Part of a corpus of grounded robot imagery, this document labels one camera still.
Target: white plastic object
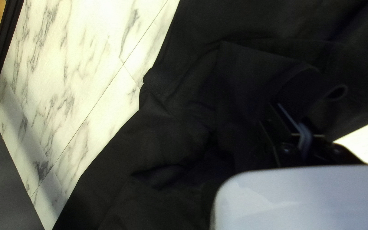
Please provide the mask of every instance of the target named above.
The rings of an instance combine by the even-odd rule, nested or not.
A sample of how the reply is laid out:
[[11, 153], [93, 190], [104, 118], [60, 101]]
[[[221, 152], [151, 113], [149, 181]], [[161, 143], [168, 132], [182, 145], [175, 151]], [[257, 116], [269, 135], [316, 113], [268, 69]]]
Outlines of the white plastic object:
[[212, 230], [368, 230], [368, 166], [243, 172], [219, 188]]

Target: black fabric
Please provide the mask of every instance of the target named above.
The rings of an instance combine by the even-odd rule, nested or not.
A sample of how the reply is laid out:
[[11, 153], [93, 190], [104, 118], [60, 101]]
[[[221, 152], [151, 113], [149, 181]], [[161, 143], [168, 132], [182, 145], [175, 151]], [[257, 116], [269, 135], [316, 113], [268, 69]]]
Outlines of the black fabric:
[[208, 229], [226, 179], [274, 165], [257, 148], [267, 102], [330, 141], [368, 124], [368, 0], [181, 0], [139, 111], [54, 230]]

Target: screw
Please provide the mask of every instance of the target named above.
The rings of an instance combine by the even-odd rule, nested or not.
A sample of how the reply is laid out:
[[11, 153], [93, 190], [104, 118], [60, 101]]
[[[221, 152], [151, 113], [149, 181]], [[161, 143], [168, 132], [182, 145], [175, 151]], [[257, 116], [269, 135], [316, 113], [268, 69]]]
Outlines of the screw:
[[280, 146], [280, 150], [286, 155], [292, 155], [296, 153], [296, 147], [289, 143], [282, 143], [282, 145]]

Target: black coat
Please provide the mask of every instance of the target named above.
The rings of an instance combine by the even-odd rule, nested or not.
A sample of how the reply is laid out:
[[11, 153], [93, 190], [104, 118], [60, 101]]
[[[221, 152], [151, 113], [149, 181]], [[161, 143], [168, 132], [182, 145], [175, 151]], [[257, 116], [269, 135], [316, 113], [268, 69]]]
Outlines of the black coat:
[[269, 101], [329, 141], [368, 124], [368, 0], [181, 0], [139, 100], [54, 230], [207, 230], [224, 180], [271, 168]]

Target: marble tile floor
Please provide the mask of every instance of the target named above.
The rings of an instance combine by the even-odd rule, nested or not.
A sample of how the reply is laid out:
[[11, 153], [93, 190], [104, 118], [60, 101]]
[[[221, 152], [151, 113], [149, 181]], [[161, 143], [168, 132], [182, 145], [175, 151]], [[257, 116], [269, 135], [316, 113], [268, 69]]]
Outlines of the marble tile floor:
[[[0, 132], [46, 230], [138, 110], [179, 0], [25, 0], [0, 77]], [[336, 141], [368, 162], [358, 139]]]

